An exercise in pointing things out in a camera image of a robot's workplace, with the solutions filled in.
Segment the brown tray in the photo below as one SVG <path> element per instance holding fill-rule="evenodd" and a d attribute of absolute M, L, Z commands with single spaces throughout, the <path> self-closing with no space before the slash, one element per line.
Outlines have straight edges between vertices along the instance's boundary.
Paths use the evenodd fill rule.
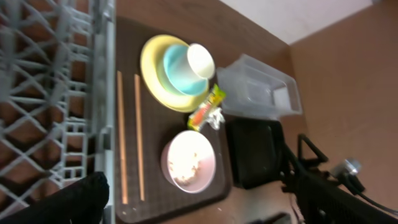
<path fill-rule="evenodd" d="M 114 202 L 117 221 L 127 223 L 161 222 L 224 199 L 232 186 L 224 126 L 219 131 L 215 131 L 206 125 L 201 132 L 211 142 L 216 154 L 216 174 L 211 185 L 199 194 L 188 194 L 181 191 L 163 176 L 160 168 L 160 155 L 164 146 L 174 136 L 187 129 L 186 123 L 189 114 L 179 113 L 161 105 L 149 93 L 141 79 L 145 201 L 140 201 L 134 74 L 140 75 L 141 73 L 139 58 L 145 42 L 155 35 L 167 33 L 123 18 L 118 18 L 116 24 L 116 69 L 123 74 L 128 187 L 128 204 L 124 205 L 121 194 L 119 138 L 118 124 L 116 123 Z"/>

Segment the table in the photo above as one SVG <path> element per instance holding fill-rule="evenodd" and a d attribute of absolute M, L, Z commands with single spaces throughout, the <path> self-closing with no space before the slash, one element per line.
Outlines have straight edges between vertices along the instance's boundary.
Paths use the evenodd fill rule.
<path fill-rule="evenodd" d="M 225 67 L 245 53 L 294 77 L 289 46 L 220 1 L 118 0 L 116 10 L 118 17 L 203 44 L 216 66 Z M 305 118 L 287 117 L 282 125 L 287 144 L 295 149 L 296 135 L 307 130 Z M 279 187 L 280 183 L 274 182 L 250 191 L 233 188 L 225 201 L 168 223 L 242 223 L 281 210 L 291 212 Z"/>

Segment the yellow plate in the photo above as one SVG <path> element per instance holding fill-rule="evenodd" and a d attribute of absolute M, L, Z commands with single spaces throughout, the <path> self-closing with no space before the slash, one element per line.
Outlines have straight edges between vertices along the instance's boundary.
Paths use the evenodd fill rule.
<path fill-rule="evenodd" d="M 179 112 L 194 111 L 207 96 L 209 86 L 206 91 L 199 96 L 174 95 L 166 91 L 157 77 L 157 66 L 163 59 L 167 47 L 172 44 L 188 46 L 187 43 L 171 35 L 157 35 L 149 39 L 141 52 L 141 72 L 145 84 L 157 101 L 164 106 Z"/>

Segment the pink bowl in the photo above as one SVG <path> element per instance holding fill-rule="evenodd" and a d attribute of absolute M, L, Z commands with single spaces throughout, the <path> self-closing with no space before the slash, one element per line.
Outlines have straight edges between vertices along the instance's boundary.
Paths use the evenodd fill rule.
<path fill-rule="evenodd" d="M 197 176 L 188 185 L 179 185 L 170 173 L 170 160 L 187 159 L 183 151 L 192 150 L 197 153 L 199 169 Z M 204 135 L 196 131 L 183 131 L 176 135 L 163 149 L 160 159 L 165 178 L 179 189 L 196 194 L 204 191 L 211 183 L 216 172 L 216 158 L 213 147 Z"/>

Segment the wooden chopstick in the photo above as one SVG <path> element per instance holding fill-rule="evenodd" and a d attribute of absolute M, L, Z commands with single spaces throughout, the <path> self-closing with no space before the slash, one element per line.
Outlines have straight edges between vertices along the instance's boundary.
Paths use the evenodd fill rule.
<path fill-rule="evenodd" d="M 134 75 L 134 84 L 136 89 L 136 123 L 137 123 L 137 153 L 138 153 L 138 176 L 140 199 L 145 200 L 144 189 L 144 171 L 142 160 L 142 121 L 141 121 L 141 90 L 139 75 Z"/>
<path fill-rule="evenodd" d="M 122 203 L 128 204 L 127 194 L 127 172 L 126 172 L 126 136 L 124 129 L 124 102 L 123 102 L 123 83 L 122 73 L 118 71 L 118 111 L 119 111 L 119 146 L 120 146 L 120 166 L 122 177 Z"/>

